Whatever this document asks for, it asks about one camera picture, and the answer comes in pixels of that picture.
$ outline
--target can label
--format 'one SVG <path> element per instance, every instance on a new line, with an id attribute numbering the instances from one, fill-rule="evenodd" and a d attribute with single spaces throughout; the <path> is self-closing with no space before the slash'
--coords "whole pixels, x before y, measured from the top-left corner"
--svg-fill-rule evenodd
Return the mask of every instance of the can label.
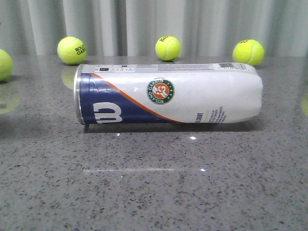
<path id="1" fill-rule="evenodd" d="M 259 113 L 262 89 L 238 63 L 81 65 L 74 94 L 82 124 L 233 123 Z"/>

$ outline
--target orange stripe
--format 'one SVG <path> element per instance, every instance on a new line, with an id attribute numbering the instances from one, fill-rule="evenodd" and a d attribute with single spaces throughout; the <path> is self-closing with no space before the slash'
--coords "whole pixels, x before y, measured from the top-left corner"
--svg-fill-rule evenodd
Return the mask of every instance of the orange stripe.
<path id="1" fill-rule="evenodd" d="M 127 95 L 126 93 L 124 93 L 122 90 L 120 90 L 119 88 L 117 88 L 115 85 L 113 85 L 112 83 L 108 82 L 107 80 L 105 80 L 103 77 L 99 76 L 98 74 L 96 73 L 91 73 L 92 75 L 96 76 L 97 78 L 99 78 L 100 80 L 104 81 L 107 85 L 109 85 L 110 87 L 112 87 L 113 89 L 115 89 L 117 92 L 119 92 L 122 96 L 124 96 L 125 98 L 127 98 L 129 101 L 131 101 L 132 103 L 136 104 L 137 106 L 141 107 L 143 110 L 155 115 L 155 116 L 158 116 L 162 119 L 166 119 L 166 120 L 169 120 L 171 122 L 175 122 L 175 123 L 182 123 L 182 122 L 179 122 L 179 121 L 176 121 L 176 120 L 173 120 L 173 119 L 170 119 L 170 118 L 167 118 L 167 117 L 164 117 L 163 115 L 160 115 L 154 111 L 152 111 L 151 109 L 145 107 L 144 105 L 142 105 L 141 103 L 139 103 L 138 101 L 136 101 L 135 99 L 131 98 L 129 95 Z"/>

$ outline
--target gray speckled countertop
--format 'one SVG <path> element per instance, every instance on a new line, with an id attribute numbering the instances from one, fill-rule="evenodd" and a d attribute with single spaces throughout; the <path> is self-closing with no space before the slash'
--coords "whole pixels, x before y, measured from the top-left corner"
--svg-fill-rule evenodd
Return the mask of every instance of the gray speckled countertop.
<path id="1" fill-rule="evenodd" d="M 262 112 L 247 122 L 86 127 L 70 89 L 76 66 L 13 60 L 0 84 L 0 231 L 307 230 L 307 59 L 257 66 Z"/>

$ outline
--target barcode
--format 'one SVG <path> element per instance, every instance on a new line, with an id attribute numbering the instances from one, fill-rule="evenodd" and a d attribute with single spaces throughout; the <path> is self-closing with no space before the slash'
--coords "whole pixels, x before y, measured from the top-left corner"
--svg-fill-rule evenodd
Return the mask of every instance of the barcode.
<path id="1" fill-rule="evenodd" d="M 220 68 L 247 70 L 246 66 L 241 63 L 223 63 L 223 64 L 218 64 L 218 65 Z"/>

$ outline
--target white curtain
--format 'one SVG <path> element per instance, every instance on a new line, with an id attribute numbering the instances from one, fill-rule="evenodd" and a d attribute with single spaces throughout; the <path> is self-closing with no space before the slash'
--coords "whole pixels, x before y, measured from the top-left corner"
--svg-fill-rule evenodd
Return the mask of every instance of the white curtain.
<path id="1" fill-rule="evenodd" d="M 155 55 L 173 35 L 182 56 L 230 56 L 242 39 L 269 56 L 308 56 L 308 0 L 0 0 L 0 49 L 56 54 L 83 40 L 89 55 Z"/>

